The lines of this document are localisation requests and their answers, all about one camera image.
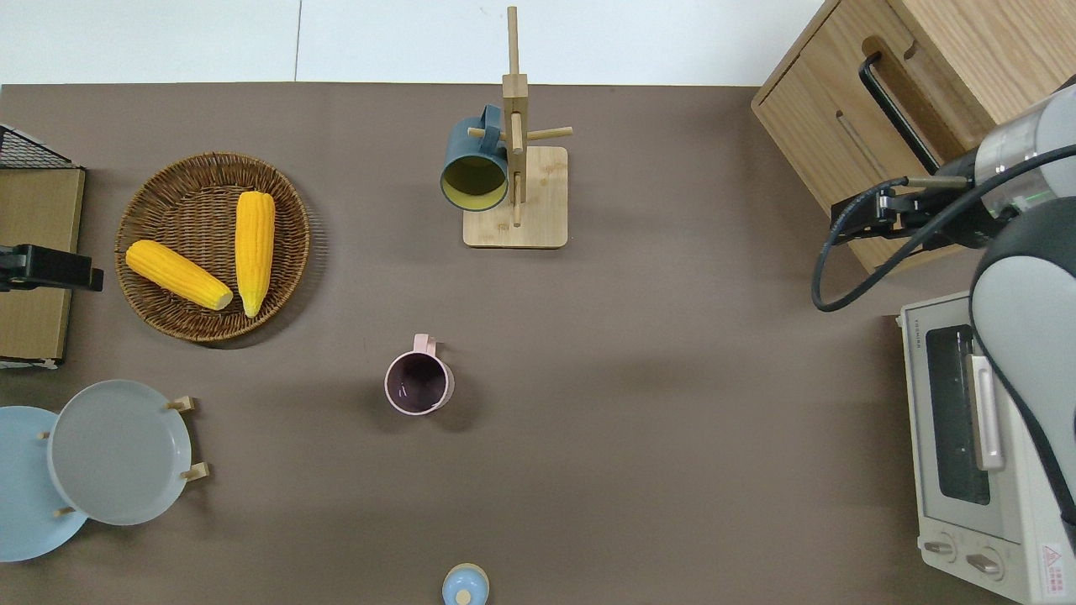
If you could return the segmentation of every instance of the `yellow corn cob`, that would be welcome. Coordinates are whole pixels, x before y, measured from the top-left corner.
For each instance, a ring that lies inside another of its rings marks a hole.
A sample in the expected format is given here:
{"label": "yellow corn cob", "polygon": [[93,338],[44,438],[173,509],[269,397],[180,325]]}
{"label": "yellow corn cob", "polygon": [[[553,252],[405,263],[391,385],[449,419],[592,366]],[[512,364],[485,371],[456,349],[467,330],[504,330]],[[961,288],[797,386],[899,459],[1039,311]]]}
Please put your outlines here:
{"label": "yellow corn cob", "polygon": [[236,282],[247,318],[258,314],[269,292],[275,214],[272,196],[261,192],[244,192],[236,205]]}
{"label": "yellow corn cob", "polygon": [[231,302],[231,290],[174,250],[148,239],[127,249],[127,266],[153,283],[214,311]]}

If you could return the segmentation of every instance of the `oven door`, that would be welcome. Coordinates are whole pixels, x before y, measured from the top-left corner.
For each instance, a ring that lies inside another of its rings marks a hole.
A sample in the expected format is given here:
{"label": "oven door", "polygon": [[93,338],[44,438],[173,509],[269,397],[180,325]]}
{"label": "oven door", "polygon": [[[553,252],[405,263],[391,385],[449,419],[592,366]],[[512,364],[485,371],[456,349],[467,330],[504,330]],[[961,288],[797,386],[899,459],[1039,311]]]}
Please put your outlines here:
{"label": "oven door", "polygon": [[[919,448],[920,504],[925,517],[1020,543],[1020,519],[1011,452],[1011,404],[999,397],[976,408],[967,299],[958,298],[909,312],[907,337],[912,386],[912,420]],[[1004,394],[1000,384],[995,391]],[[977,460],[980,433],[992,435],[999,455]]]}

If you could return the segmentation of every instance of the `gray plate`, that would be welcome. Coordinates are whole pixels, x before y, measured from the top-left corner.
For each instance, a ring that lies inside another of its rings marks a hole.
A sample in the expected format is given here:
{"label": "gray plate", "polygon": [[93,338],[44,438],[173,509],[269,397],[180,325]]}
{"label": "gray plate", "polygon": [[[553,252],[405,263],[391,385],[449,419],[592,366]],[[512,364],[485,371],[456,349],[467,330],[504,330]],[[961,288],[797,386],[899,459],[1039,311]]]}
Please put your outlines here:
{"label": "gray plate", "polygon": [[190,468],[190,436],[168,399],[129,380],[87,386],[63,407],[48,442],[60,495],[90,519],[144,523],[168,510]]}

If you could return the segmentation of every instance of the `round woven basket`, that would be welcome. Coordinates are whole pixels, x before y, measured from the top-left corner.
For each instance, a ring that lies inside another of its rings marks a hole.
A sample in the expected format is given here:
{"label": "round woven basket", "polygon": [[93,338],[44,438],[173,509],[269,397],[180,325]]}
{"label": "round woven basket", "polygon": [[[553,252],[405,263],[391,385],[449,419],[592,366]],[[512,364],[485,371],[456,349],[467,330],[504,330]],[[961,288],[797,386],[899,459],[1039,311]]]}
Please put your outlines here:
{"label": "round woven basket", "polygon": [[[269,292],[255,318],[243,314],[236,284],[236,202],[247,191],[271,195],[277,206]],[[235,298],[211,311],[139,276],[124,255],[140,239],[189,258]],[[175,338],[218,342],[264,324],[292,296],[310,255],[310,223],[299,194],[275,168],[238,153],[207,153],[181,159],[142,185],[119,221],[114,252],[119,287],[142,320]]]}

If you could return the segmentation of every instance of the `wooden mug stand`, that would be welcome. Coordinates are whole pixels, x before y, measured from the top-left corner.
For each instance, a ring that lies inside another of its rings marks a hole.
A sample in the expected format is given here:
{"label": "wooden mug stand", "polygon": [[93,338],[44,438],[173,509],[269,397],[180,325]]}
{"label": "wooden mug stand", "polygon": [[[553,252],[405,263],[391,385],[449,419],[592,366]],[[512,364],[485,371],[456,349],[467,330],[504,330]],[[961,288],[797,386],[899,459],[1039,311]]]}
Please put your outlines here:
{"label": "wooden mug stand", "polygon": [[[527,130],[527,74],[520,73],[515,6],[508,8],[508,68],[501,79],[508,146],[508,195],[482,212],[464,212],[464,243],[471,248],[561,248],[568,243],[568,150],[529,141],[567,137],[571,127]],[[481,137],[485,130],[470,128]]]}

